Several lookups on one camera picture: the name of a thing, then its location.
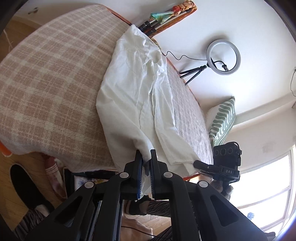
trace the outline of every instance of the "black camera device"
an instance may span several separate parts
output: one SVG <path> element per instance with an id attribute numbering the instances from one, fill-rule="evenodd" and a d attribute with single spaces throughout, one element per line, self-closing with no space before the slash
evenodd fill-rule
<path id="1" fill-rule="evenodd" d="M 213 148 L 214 164 L 208 165 L 196 160 L 194 167 L 200 169 L 200 173 L 212 176 L 214 180 L 222 180 L 223 186 L 239 181 L 238 167 L 241 165 L 242 151 L 237 142 L 228 142 Z"/>

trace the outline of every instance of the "floor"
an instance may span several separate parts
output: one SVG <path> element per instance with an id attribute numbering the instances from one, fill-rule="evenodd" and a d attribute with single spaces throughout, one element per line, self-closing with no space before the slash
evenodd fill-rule
<path id="1" fill-rule="evenodd" d="M 13 47 L 35 31 L 34 28 L 14 20 L 8 23 L 5 30 Z M 0 62 L 5 58 L 8 52 L 9 44 L 5 34 L 2 33 L 0 35 Z M 30 153 L 21 156 L 12 155 L 9 158 L 4 157 L 0 153 L 0 213 L 11 229 L 16 227 L 28 210 L 16 194 L 10 181 L 9 169 L 15 162 L 21 164 L 27 170 L 34 183 L 47 200 L 55 207 L 61 203 L 54 194 L 46 177 L 43 158 L 40 153 Z M 137 219 L 140 223 L 151 227 L 154 235 L 158 235 L 171 224 L 170 218 L 166 217 L 153 215 L 127 215 L 127 217 Z"/>

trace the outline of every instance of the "white wall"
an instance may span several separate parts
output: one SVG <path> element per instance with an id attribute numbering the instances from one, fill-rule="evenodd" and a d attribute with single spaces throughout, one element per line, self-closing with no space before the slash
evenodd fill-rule
<path id="1" fill-rule="evenodd" d="M 82 6 L 101 3 L 139 26 L 151 12 L 160 12 L 182 0 L 29 0 L 17 13 L 19 17 L 44 24 Z M 220 76 L 206 69 L 189 84 L 201 108 L 206 111 L 228 99 L 236 98 L 236 113 L 264 105 L 289 93 L 296 67 L 296 43 L 283 21 L 264 0 L 195 0 L 198 10 L 155 39 L 164 52 L 205 58 L 207 46 L 216 39 L 233 42 L 242 64 L 232 76 Z M 36 14 L 28 11 L 39 7 Z M 229 48 L 214 50 L 214 59 L 228 67 L 235 63 Z M 204 65 L 204 61 L 168 58 L 179 70 Z"/>
<path id="2" fill-rule="evenodd" d="M 236 141 L 242 150 L 241 171 L 271 161 L 296 142 L 296 109 L 230 133 L 225 143 L 230 141 Z"/>

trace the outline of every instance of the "black shoe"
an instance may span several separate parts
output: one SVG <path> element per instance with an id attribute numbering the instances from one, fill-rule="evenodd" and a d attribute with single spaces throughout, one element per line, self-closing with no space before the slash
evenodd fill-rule
<path id="1" fill-rule="evenodd" d="M 54 206 L 45 199 L 20 164 L 13 164 L 9 174 L 15 191 L 28 209 L 35 209 L 38 205 L 43 204 L 49 212 L 54 210 Z"/>
<path id="2" fill-rule="evenodd" d="M 140 204 L 145 201 L 151 201 L 151 199 L 149 198 L 148 195 L 143 196 L 141 199 L 139 199 L 136 202 L 133 200 L 128 201 L 128 203 L 126 205 L 126 213 L 129 215 L 143 215 L 143 216 L 145 216 L 146 213 L 143 213 L 140 211 Z"/>

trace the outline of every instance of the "pillow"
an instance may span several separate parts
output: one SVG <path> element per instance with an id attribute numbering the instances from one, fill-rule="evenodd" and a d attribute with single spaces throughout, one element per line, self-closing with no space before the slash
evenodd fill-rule
<path id="1" fill-rule="evenodd" d="M 213 108 L 206 117 L 211 147 L 222 145 L 235 122 L 235 98 L 231 98 Z"/>

